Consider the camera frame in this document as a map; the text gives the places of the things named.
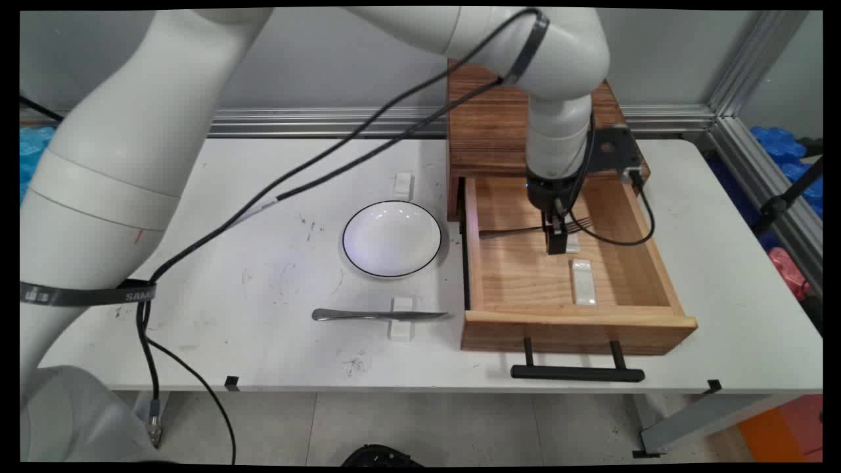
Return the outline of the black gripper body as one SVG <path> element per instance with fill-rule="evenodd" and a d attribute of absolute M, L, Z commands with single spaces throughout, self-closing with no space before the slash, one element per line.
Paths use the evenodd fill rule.
<path fill-rule="evenodd" d="M 565 179 L 544 179 L 528 171 L 526 188 L 529 202 L 541 212 L 545 214 L 556 212 L 557 200 L 561 203 L 562 210 L 569 210 L 579 197 L 580 173 L 565 177 Z"/>

